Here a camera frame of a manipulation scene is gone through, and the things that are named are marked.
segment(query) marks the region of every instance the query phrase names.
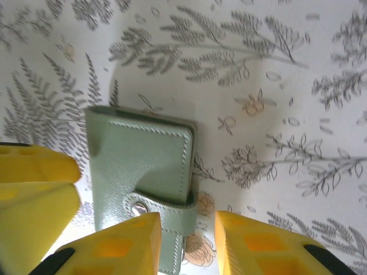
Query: wallet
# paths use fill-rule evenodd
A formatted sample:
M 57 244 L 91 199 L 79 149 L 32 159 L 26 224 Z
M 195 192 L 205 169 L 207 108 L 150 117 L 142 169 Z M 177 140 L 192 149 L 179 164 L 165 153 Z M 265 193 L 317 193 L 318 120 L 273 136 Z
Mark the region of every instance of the wallet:
M 107 106 L 87 108 L 85 118 L 96 230 L 159 212 L 159 271 L 178 274 L 196 228 L 194 124 Z

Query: floral wallpaper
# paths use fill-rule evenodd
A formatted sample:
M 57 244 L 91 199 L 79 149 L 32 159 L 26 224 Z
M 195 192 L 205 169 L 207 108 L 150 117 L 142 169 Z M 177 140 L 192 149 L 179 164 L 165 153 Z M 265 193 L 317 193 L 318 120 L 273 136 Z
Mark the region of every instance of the floral wallpaper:
M 76 158 L 83 109 L 197 122 L 197 228 L 181 275 L 218 274 L 214 211 L 317 239 L 367 274 L 367 1 L 0 1 L 0 139 Z

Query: mint green wallet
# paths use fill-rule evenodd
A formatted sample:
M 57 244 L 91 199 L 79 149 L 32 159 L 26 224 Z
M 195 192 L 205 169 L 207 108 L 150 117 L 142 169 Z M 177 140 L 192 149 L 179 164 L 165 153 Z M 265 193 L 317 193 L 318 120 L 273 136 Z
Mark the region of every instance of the mint green wallet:
M 89 107 L 85 116 L 96 230 L 159 212 L 159 271 L 178 274 L 185 237 L 196 227 L 194 125 L 105 106 Z

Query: orange flower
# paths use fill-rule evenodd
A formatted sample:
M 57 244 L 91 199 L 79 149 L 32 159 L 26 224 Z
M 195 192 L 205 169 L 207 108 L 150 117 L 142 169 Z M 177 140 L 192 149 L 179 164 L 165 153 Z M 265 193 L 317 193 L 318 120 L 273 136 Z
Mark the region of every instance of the orange flower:
M 257 99 L 255 99 L 252 95 L 248 96 L 250 100 L 244 99 L 242 97 L 235 98 L 235 102 L 242 104 L 242 110 L 246 110 L 246 113 L 249 116 L 256 116 L 257 113 L 261 113 L 264 111 L 264 106 L 276 106 L 276 102 L 272 99 L 263 98 L 263 90 L 259 90 L 259 94 L 257 95 Z
M 204 236 L 192 234 L 186 239 L 185 259 L 197 266 L 209 266 L 215 258 L 213 244 Z
M 214 211 L 214 200 L 205 192 L 200 192 L 197 199 L 197 212 L 200 215 L 209 215 Z

